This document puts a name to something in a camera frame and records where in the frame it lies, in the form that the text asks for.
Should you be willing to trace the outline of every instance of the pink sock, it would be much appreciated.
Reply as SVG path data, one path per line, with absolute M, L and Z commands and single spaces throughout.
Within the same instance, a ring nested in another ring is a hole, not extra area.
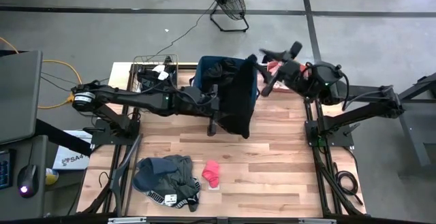
M 202 176 L 209 181 L 212 188 L 219 185 L 219 164 L 216 161 L 208 160 L 206 167 L 204 167 Z

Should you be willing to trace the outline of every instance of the gray floor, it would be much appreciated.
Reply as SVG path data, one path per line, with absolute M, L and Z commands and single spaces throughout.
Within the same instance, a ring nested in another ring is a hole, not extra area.
M 3 5 L 206 9 L 213 0 L 0 0 Z M 304 10 L 303 0 L 245 0 L 250 10 Z M 310 0 L 319 11 L 434 12 L 436 0 Z M 85 82 L 107 78 L 113 62 L 154 54 L 195 24 L 195 14 L 51 14 L 0 12 L 0 36 L 21 50 L 42 50 L 46 59 L 72 64 Z M 225 16 L 226 26 L 240 26 Z M 305 16 L 247 17 L 250 30 L 220 33 L 204 17 L 188 36 L 166 53 L 180 61 L 202 55 L 247 57 L 258 48 L 284 50 L 302 42 L 302 62 L 313 58 Z M 389 85 L 401 92 L 436 71 L 436 18 L 315 17 L 323 61 L 340 63 L 352 84 Z M 7 48 L 0 43 L 0 48 Z M 45 72 L 75 80 L 66 67 L 44 64 Z M 71 84 L 53 80 L 65 88 Z M 42 81 L 40 103 L 59 103 L 68 95 Z M 39 110 L 38 116 L 61 129 L 89 126 L 71 107 Z M 435 222 L 433 180 L 400 180 L 397 172 L 414 160 L 398 120 L 372 118 L 353 133 L 366 208 L 374 217 Z M 53 206 L 66 212 L 72 192 Z

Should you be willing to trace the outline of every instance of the electric fan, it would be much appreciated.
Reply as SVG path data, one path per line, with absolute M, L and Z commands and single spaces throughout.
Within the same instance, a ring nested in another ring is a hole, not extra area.
M 245 32 L 249 25 L 247 20 L 245 20 L 245 2 L 244 0 L 215 0 L 217 4 L 213 8 L 211 13 L 211 21 L 217 25 L 220 31 L 223 32 Z M 247 28 L 245 29 L 233 29 L 233 30 L 225 30 L 218 25 L 218 23 L 213 19 L 213 14 L 217 11 L 217 8 L 221 7 L 225 14 L 227 14 L 232 20 L 244 20 Z

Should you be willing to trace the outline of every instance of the wire basket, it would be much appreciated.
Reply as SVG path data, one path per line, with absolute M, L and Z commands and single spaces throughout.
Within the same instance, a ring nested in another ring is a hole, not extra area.
M 158 65 L 165 65 L 165 69 L 170 75 L 168 78 L 171 78 L 174 85 L 177 86 L 178 56 L 176 54 L 158 54 L 135 57 L 131 67 L 129 90 L 140 93 L 153 87 L 158 89 L 159 87 L 156 87 L 158 80 L 145 74 L 150 74 L 150 71 Z M 149 112 L 147 109 L 140 109 L 140 111 Z

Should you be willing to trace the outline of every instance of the wooden tabletop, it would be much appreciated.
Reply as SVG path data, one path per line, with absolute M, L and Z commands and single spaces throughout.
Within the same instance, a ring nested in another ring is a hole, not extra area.
M 114 63 L 109 85 L 127 88 L 131 63 Z M 193 71 L 179 71 L 178 83 L 188 85 Z M 121 113 L 122 106 L 110 105 Z M 325 115 L 341 112 L 340 106 L 323 107 Z M 230 135 L 218 129 L 208 137 L 208 120 L 190 116 L 160 117 L 144 113 L 144 134 L 138 158 L 188 155 L 193 161 L 193 176 L 201 179 L 200 205 L 195 212 L 160 206 L 132 189 L 129 216 L 181 217 L 321 217 L 320 197 L 313 153 L 307 146 L 303 123 L 306 120 L 302 99 L 295 93 L 271 93 L 259 97 L 250 123 L 250 137 Z M 84 179 L 78 211 L 84 210 L 101 191 L 98 177 L 109 172 L 114 146 L 102 146 L 91 155 Z M 331 148 L 332 160 L 339 170 L 347 170 L 358 179 L 353 158 L 343 148 Z M 201 177 L 207 160 L 221 166 L 220 189 L 208 189 Z M 107 179 L 102 176 L 102 184 Z M 326 187 L 333 211 L 330 187 Z M 354 197 L 357 209 L 365 212 Z

